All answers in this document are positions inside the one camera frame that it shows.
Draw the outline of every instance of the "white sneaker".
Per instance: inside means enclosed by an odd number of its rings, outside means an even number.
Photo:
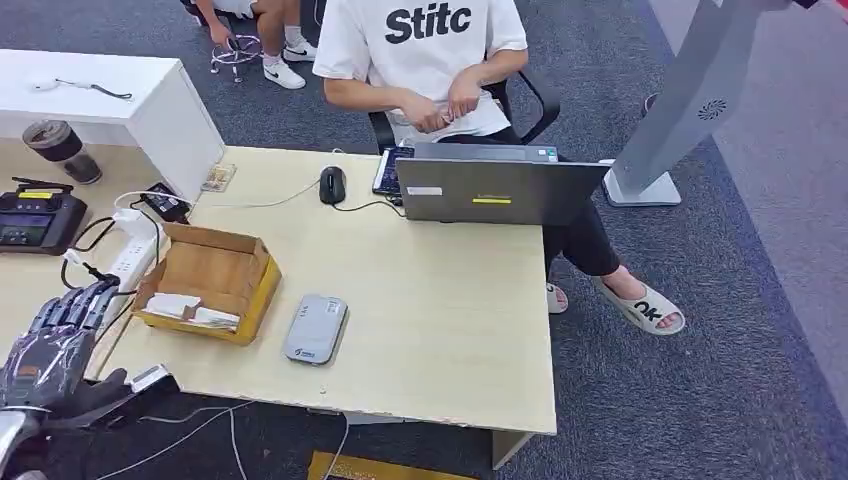
[[[286,45],[283,49],[283,58],[287,62],[314,62],[318,49],[309,44],[304,38],[297,45]]]
[[[549,283],[547,286],[547,292],[548,313],[558,315],[568,310],[568,297],[565,296],[565,292],[563,292],[561,288]]]
[[[294,70],[286,65],[286,62],[279,61],[273,64],[262,64],[262,69],[265,71],[265,78],[271,80],[277,85],[288,88],[289,90],[297,90],[306,85],[306,80],[300,75],[294,73]]]

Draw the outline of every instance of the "yellow tape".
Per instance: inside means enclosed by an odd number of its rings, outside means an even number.
[[[474,198],[471,203],[495,203],[499,205],[508,205],[512,203],[511,198]]]
[[[21,192],[18,194],[18,198],[43,198],[47,199],[52,197],[53,194],[50,192]]]
[[[324,452],[312,452],[312,463],[309,464],[309,475],[307,480],[321,480],[327,473],[333,454]],[[420,468],[404,467],[391,463],[376,462],[364,458],[347,457],[340,455],[331,477],[344,478],[345,480],[475,480],[471,477],[460,477],[449,473],[422,470]]]

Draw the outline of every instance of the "robotic hand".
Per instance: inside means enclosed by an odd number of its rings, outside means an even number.
[[[0,478],[38,477],[51,432],[109,429],[134,422],[164,395],[179,391],[157,365],[125,385],[118,369],[91,386],[83,379],[117,277],[70,290],[41,307],[12,346],[0,373]]]

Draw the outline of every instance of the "cardboard box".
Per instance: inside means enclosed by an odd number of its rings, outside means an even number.
[[[153,327],[197,333],[247,345],[256,338],[282,274],[261,239],[176,223],[165,224],[171,248],[138,288],[133,314]],[[201,298],[200,306],[239,317],[235,332],[143,311],[157,292]]]

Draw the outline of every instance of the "black mouse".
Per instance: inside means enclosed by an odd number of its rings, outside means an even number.
[[[344,200],[345,175],[339,167],[327,167],[321,171],[321,187],[318,190],[318,198],[327,205],[335,205]]]

